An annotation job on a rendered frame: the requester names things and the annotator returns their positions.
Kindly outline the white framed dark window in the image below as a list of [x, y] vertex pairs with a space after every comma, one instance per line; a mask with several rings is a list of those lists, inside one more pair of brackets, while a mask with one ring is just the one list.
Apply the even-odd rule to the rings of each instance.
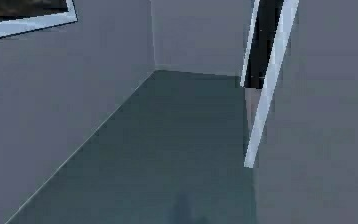
[[0, 38], [77, 21], [74, 0], [0, 0]]

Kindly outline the white framed doorway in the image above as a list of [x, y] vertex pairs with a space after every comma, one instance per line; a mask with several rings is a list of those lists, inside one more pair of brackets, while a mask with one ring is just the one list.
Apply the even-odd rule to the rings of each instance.
[[240, 86], [245, 90], [249, 141], [244, 166], [253, 168], [300, 0], [253, 0]]

